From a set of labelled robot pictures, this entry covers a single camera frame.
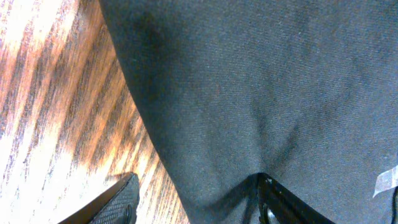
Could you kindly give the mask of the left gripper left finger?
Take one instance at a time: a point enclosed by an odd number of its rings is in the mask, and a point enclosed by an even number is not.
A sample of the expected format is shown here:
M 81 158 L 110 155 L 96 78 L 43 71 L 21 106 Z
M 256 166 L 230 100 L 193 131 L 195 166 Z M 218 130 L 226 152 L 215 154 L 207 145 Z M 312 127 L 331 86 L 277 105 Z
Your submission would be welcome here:
M 130 172 L 60 224 L 135 224 L 139 178 Z

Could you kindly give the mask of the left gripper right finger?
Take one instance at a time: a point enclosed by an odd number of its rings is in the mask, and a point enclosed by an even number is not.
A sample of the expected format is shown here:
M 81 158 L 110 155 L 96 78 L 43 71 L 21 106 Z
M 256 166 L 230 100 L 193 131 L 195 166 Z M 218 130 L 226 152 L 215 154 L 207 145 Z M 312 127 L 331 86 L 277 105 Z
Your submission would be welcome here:
M 263 224 L 334 224 L 271 176 L 257 176 L 259 221 Z

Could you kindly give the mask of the black garment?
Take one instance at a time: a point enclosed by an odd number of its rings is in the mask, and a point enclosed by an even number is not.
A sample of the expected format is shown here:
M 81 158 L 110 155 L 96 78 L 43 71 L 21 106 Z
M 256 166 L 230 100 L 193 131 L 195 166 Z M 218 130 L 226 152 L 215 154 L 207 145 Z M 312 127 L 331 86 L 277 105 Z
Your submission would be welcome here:
M 394 223 L 396 1 L 101 1 L 191 223 L 257 223 L 266 173 L 335 223 Z

